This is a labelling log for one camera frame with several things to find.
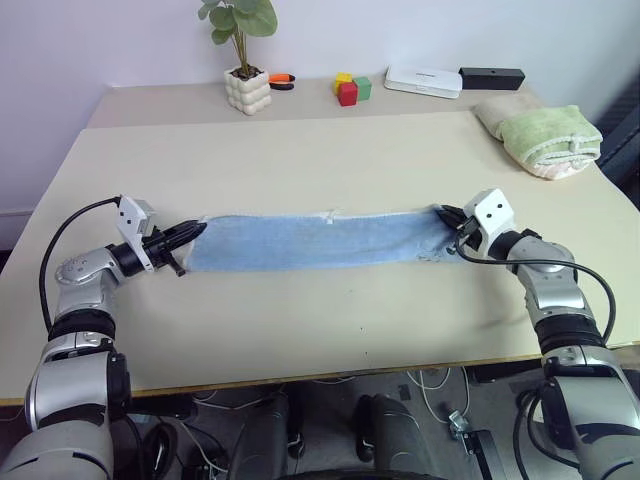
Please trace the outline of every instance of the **light blue cloth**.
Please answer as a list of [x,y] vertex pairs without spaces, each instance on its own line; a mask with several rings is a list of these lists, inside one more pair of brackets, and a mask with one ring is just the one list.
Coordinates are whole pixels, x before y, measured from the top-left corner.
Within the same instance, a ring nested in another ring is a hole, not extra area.
[[455,262],[446,250],[454,235],[434,209],[361,217],[216,217],[196,238],[185,266],[248,272]]

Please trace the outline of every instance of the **black cable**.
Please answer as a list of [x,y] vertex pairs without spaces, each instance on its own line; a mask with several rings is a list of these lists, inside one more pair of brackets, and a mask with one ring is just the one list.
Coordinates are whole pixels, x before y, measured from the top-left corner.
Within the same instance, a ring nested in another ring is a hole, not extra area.
[[555,460],[556,462],[560,462],[563,465],[566,465],[567,467],[572,467],[572,468],[575,468],[575,469],[579,469],[580,468],[580,464],[579,463],[573,462],[573,461],[568,460],[568,459],[566,459],[564,457],[556,455],[555,453],[550,452],[549,450],[544,448],[540,444],[540,442],[538,442],[538,439],[533,434],[533,413],[535,412],[536,407],[538,406],[538,403],[540,403],[540,394],[539,394],[539,392],[536,391],[534,393],[533,401],[531,402],[531,406],[529,407],[529,414],[527,415],[527,432],[529,434],[529,439],[531,440],[531,443],[533,443],[533,446],[536,447],[540,453],[542,453],[543,455],[549,457],[551,460]]
[[138,431],[138,427],[136,424],[129,418],[128,415],[122,417],[122,420],[129,426],[131,433],[136,441],[136,460],[138,462],[138,475],[140,479],[146,479],[146,474],[144,470],[144,454],[142,452],[142,438],[140,437],[140,432]]
[[529,480],[529,475],[527,475],[527,470],[522,462],[522,452],[520,451],[520,427],[522,425],[522,420],[524,419],[524,412],[527,410],[527,405],[531,395],[533,395],[533,392],[524,392],[521,395],[522,397],[520,404],[518,405],[518,413],[516,414],[516,419],[513,422],[513,435],[511,440],[513,443],[513,455],[516,457],[516,465],[518,466],[522,480]]
[[49,304],[47,303],[47,291],[46,291],[46,275],[47,275],[47,264],[49,263],[49,257],[51,256],[51,252],[53,252],[58,239],[62,235],[62,232],[73,222],[76,218],[78,218],[83,213],[88,212],[89,210],[93,210],[94,208],[101,207],[102,205],[108,205],[110,203],[115,203],[116,205],[120,204],[120,196],[107,198],[100,202],[92,203],[91,205],[87,205],[84,208],[81,208],[76,213],[67,218],[62,225],[58,228],[56,233],[53,235],[53,238],[49,242],[49,246],[47,250],[44,252],[44,256],[42,257],[42,262],[40,263],[40,275],[38,276],[38,289],[40,291],[40,306],[42,307],[42,317],[44,319],[44,325],[47,328],[47,332],[51,330],[51,315],[49,314]]
[[605,344],[609,341],[609,337],[611,336],[611,331],[613,330],[613,326],[615,325],[615,322],[616,322],[616,299],[615,299],[615,296],[613,295],[613,290],[611,290],[611,287],[609,286],[607,281],[604,278],[602,278],[600,274],[598,274],[594,270],[591,270],[588,267],[585,267],[584,265],[580,265],[574,262],[566,262],[564,260],[549,260],[549,259],[484,260],[479,258],[473,258],[464,252],[464,249],[462,248],[462,244],[460,243],[460,240],[462,239],[462,236],[463,236],[463,230],[464,230],[463,228],[459,229],[458,233],[456,234],[455,247],[458,255],[460,255],[460,257],[466,260],[467,262],[479,263],[481,265],[562,265],[563,267],[569,267],[569,268],[574,268],[576,270],[580,270],[581,272],[584,272],[590,275],[591,277],[593,277],[594,279],[596,279],[600,284],[600,286],[602,286],[602,288],[604,289],[604,292],[607,294],[607,299],[609,300],[609,318],[607,320],[607,326],[602,335],[602,339],[604,340]]

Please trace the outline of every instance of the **folded towel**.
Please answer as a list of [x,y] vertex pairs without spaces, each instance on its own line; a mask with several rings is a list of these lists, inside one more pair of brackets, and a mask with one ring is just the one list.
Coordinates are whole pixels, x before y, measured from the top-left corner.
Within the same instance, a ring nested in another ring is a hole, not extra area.
[[491,135],[502,141],[502,122],[542,107],[544,105],[535,95],[515,93],[485,100],[475,105],[471,111],[476,114]]
[[500,130],[505,150],[539,177],[567,177],[600,158],[602,134],[575,105],[521,113]]
[[447,251],[454,237],[433,208],[361,217],[216,217],[194,241],[185,267],[246,272],[456,262]]
[[542,108],[527,93],[490,98],[472,111],[528,172],[557,180],[600,158],[602,135],[575,105]]

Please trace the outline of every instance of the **black box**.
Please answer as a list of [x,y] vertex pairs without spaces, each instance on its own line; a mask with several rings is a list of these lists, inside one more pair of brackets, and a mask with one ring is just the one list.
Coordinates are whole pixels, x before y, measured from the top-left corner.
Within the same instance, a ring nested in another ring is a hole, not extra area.
[[458,71],[463,90],[517,90],[524,81],[519,68],[469,68]]

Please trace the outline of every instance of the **green towel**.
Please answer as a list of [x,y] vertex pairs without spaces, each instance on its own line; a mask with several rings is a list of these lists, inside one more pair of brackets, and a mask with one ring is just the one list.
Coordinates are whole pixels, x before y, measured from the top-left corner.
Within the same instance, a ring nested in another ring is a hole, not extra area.
[[602,135],[575,105],[525,112],[500,129],[504,148],[528,170],[567,162],[579,170],[600,158]]

